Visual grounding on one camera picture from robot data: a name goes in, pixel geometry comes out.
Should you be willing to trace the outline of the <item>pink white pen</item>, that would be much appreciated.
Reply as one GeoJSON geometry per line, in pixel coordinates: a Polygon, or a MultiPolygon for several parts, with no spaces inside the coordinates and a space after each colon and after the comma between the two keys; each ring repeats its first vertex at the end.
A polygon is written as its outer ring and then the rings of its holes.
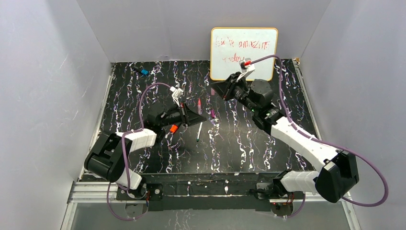
{"type": "Polygon", "coordinates": [[[197,111],[198,114],[201,115],[202,114],[202,104],[201,104],[201,99],[198,99],[198,103],[197,103],[197,111]]]}

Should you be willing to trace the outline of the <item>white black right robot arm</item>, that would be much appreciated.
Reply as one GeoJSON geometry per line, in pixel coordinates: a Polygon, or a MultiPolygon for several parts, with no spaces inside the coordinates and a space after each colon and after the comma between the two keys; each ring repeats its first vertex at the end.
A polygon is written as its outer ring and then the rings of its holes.
{"type": "Polygon", "coordinates": [[[272,191],[279,195],[310,192],[336,203],[359,182],[355,155],[317,142],[307,131],[290,122],[273,103],[274,93],[266,80],[247,84],[245,78],[240,78],[240,72],[236,72],[226,80],[212,83],[211,87],[223,100],[236,99],[250,109],[258,129],[283,141],[313,166],[313,171],[280,173],[273,178],[272,191]]]}

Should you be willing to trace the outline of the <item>black orange highlighter pen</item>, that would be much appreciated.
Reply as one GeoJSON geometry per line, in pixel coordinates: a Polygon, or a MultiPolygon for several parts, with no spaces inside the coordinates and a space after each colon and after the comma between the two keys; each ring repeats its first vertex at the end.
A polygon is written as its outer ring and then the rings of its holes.
{"type": "Polygon", "coordinates": [[[171,126],[171,128],[170,128],[170,133],[176,133],[177,132],[177,130],[179,129],[179,127],[180,127],[180,124],[173,124],[172,126],[171,126]]]}

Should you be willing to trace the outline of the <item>white green pen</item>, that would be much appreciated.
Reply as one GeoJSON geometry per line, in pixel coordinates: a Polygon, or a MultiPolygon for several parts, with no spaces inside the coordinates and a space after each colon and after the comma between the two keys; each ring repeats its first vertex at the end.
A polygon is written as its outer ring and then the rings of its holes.
{"type": "Polygon", "coordinates": [[[200,135],[201,135],[202,126],[203,126],[203,123],[201,122],[201,123],[199,124],[198,132],[197,132],[197,136],[196,136],[196,141],[197,141],[197,142],[199,142],[199,140],[200,140],[200,135]]]}

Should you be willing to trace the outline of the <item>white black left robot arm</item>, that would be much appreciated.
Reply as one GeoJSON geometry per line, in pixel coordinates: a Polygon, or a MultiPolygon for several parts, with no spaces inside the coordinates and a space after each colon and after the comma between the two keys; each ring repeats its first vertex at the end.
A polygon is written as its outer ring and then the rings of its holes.
{"type": "Polygon", "coordinates": [[[159,144],[166,134],[164,128],[169,125],[172,126],[170,132],[175,133],[179,126],[189,127],[205,121],[206,117],[190,109],[186,103],[175,103],[168,108],[155,103],[143,116],[143,128],[101,132],[84,161],[84,168],[110,183],[136,190],[143,178],[129,169],[128,154],[159,144]]]}

